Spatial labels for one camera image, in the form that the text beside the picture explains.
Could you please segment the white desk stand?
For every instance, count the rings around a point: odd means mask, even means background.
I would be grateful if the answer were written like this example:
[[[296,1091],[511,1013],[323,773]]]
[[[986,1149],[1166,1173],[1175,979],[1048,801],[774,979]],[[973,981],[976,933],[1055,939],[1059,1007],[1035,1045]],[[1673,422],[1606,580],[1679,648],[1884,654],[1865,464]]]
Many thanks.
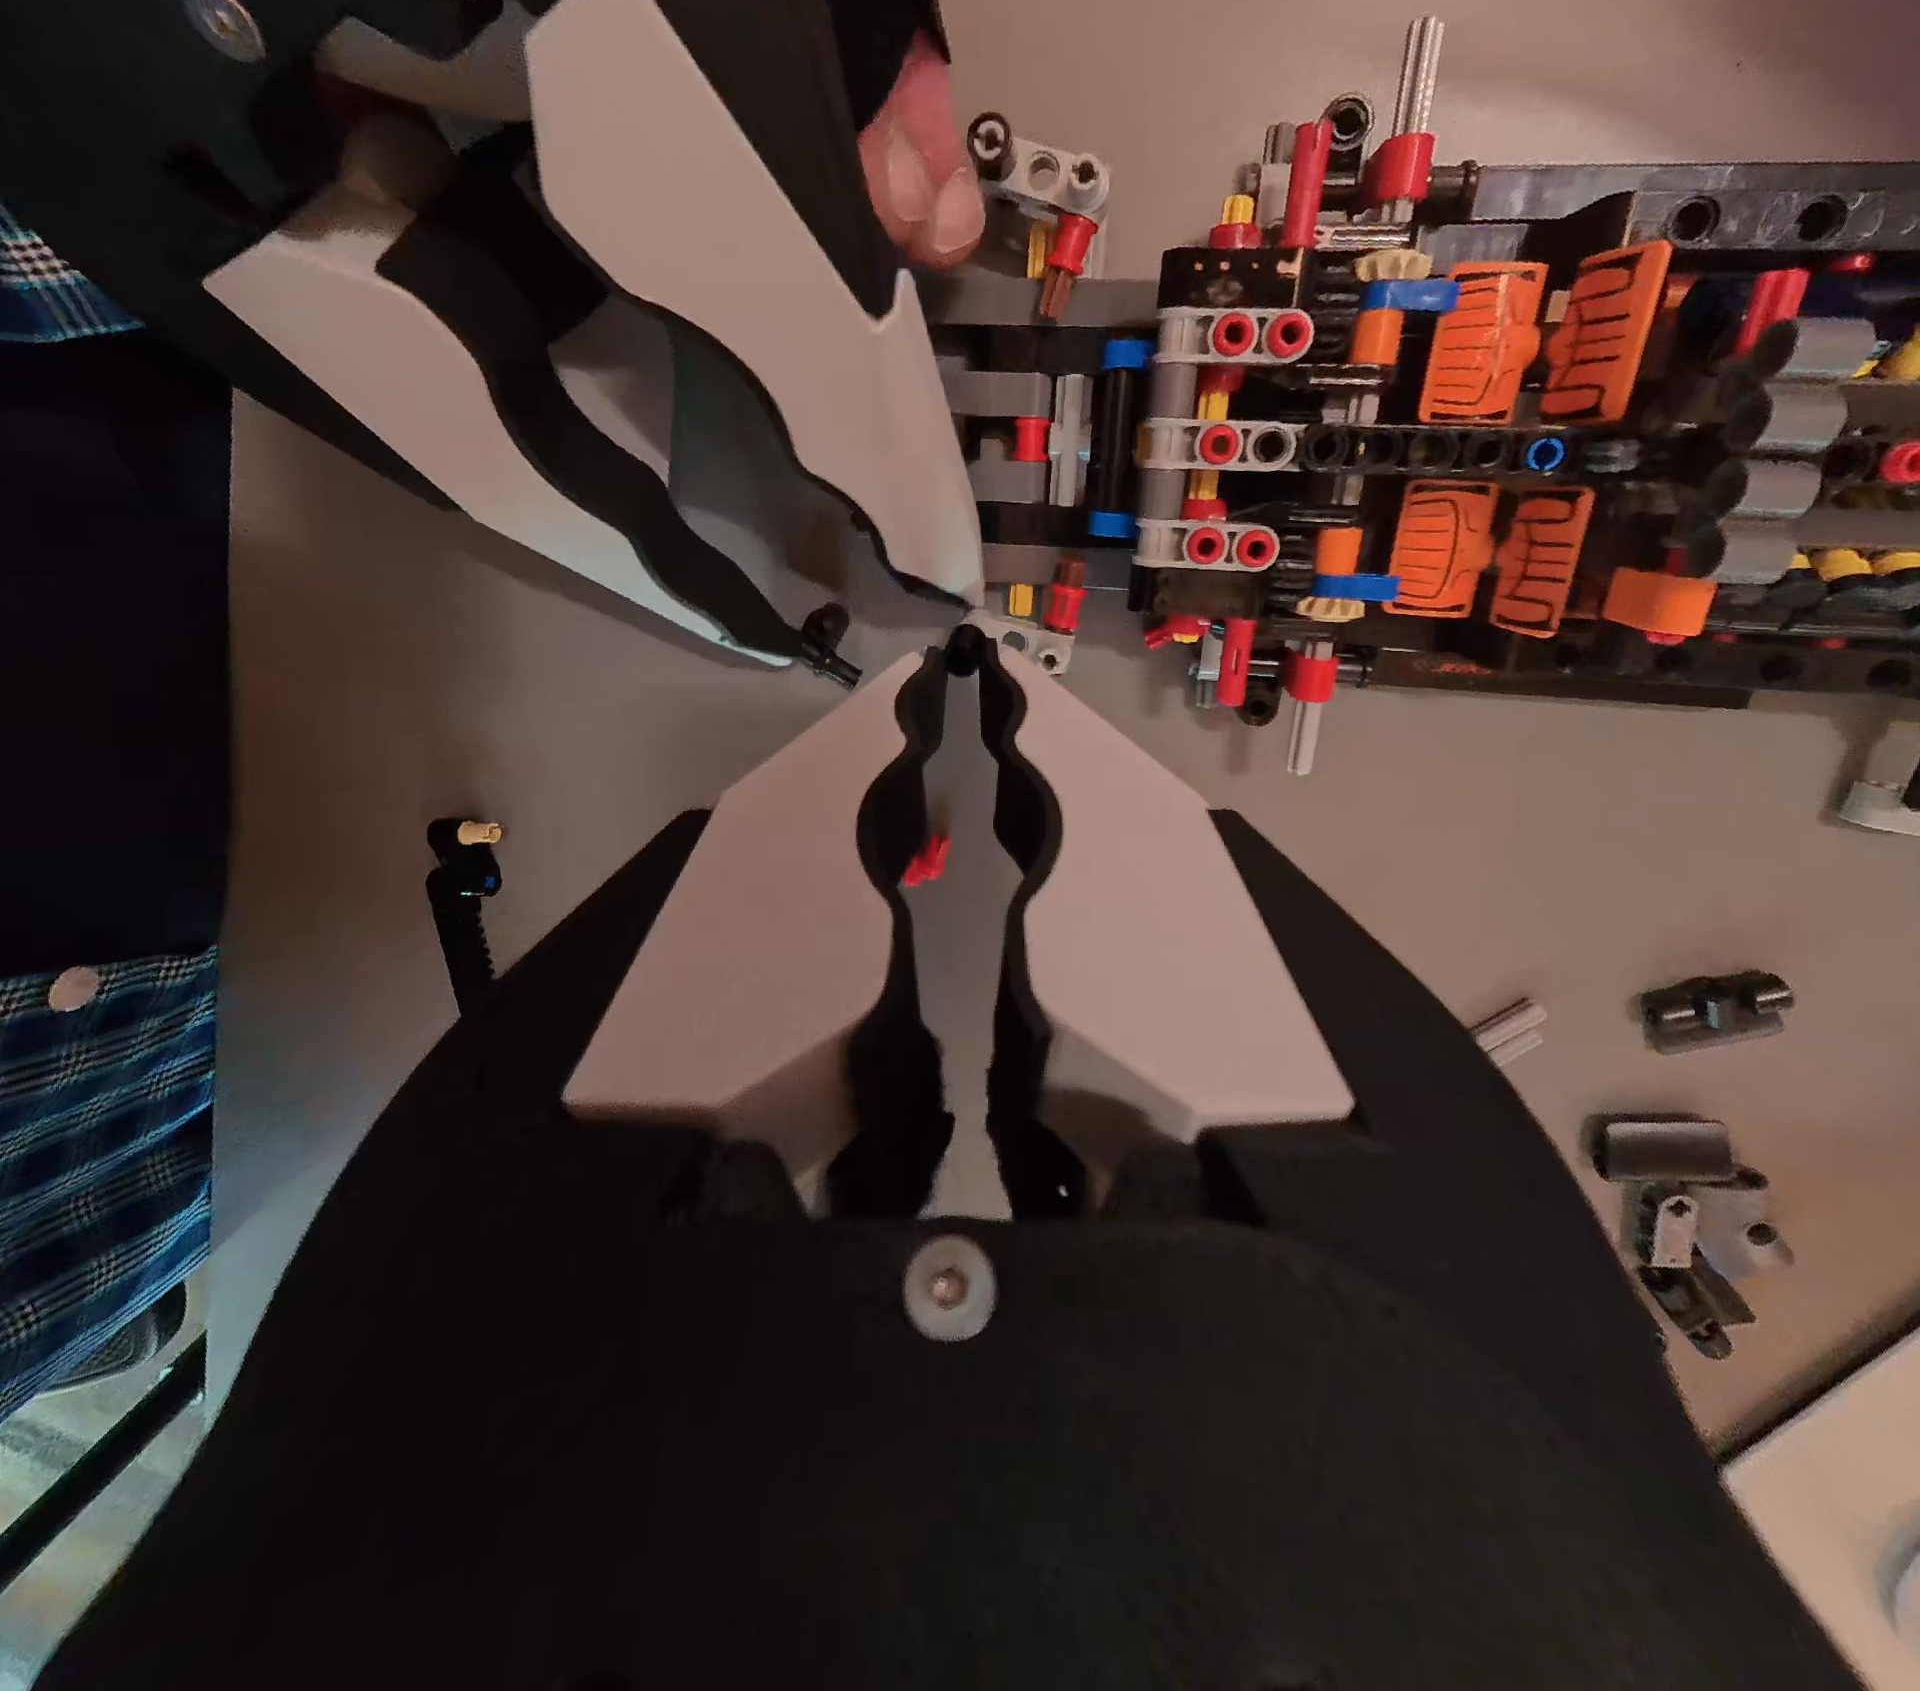
[[[1726,1465],[1773,1557],[1868,1687],[1918,1685],[1918,1333]]]

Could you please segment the black ribbed lego connector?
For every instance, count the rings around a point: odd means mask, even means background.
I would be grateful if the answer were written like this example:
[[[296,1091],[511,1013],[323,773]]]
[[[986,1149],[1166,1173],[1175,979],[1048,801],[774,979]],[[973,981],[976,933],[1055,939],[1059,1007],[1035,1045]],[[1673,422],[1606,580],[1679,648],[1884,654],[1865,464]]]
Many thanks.
[[[503,889],[504,835],[507,827],[491,817],[441,817],[426,827],[435,865],[424,891],[460,1015],[487,999],[497,977],[487,903]]]

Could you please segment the scattered loose lego pieces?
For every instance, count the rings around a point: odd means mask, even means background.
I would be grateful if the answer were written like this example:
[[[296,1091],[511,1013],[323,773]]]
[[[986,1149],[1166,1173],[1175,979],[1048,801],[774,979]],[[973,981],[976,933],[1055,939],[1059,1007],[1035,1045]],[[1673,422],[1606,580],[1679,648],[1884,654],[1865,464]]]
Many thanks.
[[[1497,1053],[1717,1423],[1917,1305],[1917,706],[1551,710]]]

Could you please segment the black and orange lego model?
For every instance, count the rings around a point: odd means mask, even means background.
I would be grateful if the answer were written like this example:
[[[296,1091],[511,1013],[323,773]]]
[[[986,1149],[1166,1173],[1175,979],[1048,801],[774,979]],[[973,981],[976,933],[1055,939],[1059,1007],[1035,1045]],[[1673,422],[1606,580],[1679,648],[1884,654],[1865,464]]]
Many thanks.
[[[973,118],[926,312],[982,580],[1085,554],[1297,775],[1341,684],[1917,706],[1917,162],[1444,164],[1442,38],[1145,284],[1100,158]]]

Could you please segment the person in plaid shirt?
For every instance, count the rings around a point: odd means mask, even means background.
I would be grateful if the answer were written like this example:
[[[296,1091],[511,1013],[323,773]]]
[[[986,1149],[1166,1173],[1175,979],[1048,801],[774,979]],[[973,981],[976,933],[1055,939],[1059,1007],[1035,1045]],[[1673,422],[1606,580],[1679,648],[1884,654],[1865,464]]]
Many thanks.
[[[114,334],[168,342],[5,214],[2,352]],[[208,1253],[222,927],[195,953],[2,969],[5,1415],[153,1349]]]

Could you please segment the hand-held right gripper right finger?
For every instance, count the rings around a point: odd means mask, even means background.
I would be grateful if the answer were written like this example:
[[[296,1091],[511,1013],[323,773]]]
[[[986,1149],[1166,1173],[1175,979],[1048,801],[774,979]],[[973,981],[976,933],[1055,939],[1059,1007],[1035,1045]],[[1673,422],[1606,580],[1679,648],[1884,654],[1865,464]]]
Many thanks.
[[[1356,1095],[1201,791],[1040,664],[969,636],[1010,871],[984,1135],[1009,1217],[1098,1211],[1130,1159],[1318,1133]]]

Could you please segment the person's left hand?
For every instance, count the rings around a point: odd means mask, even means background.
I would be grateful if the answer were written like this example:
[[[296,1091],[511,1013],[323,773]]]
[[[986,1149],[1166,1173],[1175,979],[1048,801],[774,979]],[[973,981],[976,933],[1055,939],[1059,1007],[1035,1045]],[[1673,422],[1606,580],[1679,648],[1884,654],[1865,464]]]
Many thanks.
[[[956,112],[948,60],[916,42],[858,140],[886,238],[924,268],[966,264],[986,230],[986,200]]]

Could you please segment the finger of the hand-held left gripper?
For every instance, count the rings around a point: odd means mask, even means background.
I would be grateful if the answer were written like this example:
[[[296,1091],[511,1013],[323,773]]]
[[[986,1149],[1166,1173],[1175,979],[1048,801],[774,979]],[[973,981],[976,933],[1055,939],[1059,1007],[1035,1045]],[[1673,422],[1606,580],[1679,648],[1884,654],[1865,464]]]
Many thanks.
[[[657,0],[559,0],[525,56],[557,224],[745,368],[895,574],[979,604],[982,532],[915,280],[882,314],[857,302]]]
[[[540,302],[445,212],[302,212],[204,290],[460,514],[758,664],[805,634],[566,390]]]

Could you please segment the person's dark garment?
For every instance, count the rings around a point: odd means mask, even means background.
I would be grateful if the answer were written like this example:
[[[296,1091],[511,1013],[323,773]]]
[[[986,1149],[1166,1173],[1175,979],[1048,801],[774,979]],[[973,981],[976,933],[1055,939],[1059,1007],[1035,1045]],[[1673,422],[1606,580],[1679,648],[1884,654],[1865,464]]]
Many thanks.
[[[229,382],[153,334],[2,352],[2,969],[218,939]]]

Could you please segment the small grey lego connector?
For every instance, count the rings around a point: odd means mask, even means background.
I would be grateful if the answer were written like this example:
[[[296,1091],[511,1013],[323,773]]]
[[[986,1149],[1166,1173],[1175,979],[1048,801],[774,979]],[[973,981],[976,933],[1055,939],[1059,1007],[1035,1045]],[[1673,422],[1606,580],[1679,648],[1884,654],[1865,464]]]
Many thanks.
[[[1014,578],[989,578],[969,624],[1003,650],[1018,652],[1048,674],[1070,668],[1091,588],[1081,552],[1042,554]]]

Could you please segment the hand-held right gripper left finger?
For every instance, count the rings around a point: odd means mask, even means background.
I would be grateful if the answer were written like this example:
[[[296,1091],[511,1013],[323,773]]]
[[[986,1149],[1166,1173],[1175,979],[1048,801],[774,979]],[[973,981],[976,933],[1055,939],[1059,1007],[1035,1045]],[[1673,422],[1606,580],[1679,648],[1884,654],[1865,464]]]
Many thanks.
[[[901,658],[725,791],[574,1067],[580,1119],[693,1127],[924,1211],[948,1153],[903,883],[930,835],[948,652]]]

